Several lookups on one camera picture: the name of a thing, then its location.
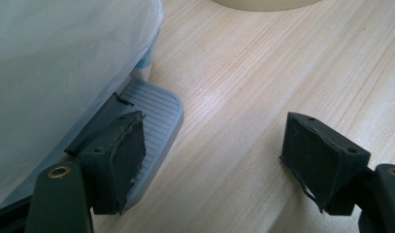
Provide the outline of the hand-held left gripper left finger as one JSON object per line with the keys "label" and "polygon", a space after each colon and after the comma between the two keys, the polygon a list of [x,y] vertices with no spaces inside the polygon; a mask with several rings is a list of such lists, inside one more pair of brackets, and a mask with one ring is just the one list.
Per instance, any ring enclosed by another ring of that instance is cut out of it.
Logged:
{"label": "hand-held left gripper left finger", "polygon": [[89,206],[96,215],[122,213],[146,154],[141,111],[115,118],[80,149]]}

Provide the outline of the white pedal trash can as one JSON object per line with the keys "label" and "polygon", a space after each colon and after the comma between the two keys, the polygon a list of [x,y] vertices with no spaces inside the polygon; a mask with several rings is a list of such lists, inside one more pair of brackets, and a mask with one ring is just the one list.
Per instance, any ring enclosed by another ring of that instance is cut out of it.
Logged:
{"label": "white pedal trash can", "polygon": [[33,189],[0,208],[0,233],[93,233],[93,209],[88,204],[77,155],[96,133],[115,118],[136,112],[133,104],[113,93],[64,150],[66,156],[33,173]]}

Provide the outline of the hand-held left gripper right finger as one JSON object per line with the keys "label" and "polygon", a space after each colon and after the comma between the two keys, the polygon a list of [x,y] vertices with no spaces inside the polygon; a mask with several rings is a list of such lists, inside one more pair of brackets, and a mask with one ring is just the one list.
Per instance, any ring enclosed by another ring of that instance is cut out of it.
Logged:
{"label": "hand-held left gripper right finger", "polygon": [[364,174],[370,156],[322,121],[287,114],[280,160],[322,212],[351,215],[355,202],[346,187]]}

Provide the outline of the translucent blue trash bag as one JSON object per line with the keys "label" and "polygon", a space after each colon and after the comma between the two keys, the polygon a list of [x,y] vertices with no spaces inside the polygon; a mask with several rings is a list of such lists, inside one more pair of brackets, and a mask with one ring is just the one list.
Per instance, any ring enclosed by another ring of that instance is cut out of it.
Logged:
{"label": "translucent blue trash bag", "polygon": [[162,18],[161,0],[0,0],[0,208],[150,63]]}

